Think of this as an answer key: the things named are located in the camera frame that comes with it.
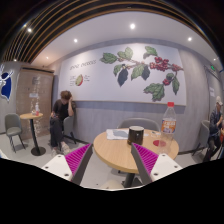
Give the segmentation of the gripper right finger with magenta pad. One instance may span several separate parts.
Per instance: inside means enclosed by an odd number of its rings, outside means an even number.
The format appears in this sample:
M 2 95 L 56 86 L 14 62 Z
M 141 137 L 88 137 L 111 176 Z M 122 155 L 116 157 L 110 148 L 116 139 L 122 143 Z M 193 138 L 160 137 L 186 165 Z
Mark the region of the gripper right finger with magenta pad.
M 136 162 L 140 178 L 144 185 L 182 169 L 182 167 L 167 154 L 157 155 L 136 143 L 131 145 L 131 154 Z

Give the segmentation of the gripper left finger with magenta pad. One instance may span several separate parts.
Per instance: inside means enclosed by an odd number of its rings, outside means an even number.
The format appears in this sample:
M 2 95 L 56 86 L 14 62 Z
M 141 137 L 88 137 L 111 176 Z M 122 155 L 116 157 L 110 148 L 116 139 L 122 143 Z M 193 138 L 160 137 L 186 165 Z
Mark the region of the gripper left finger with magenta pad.
M 79 185 L 91 155 L 92 145 L 87 144 L 67 155 L 56 155 L 42 169 Z

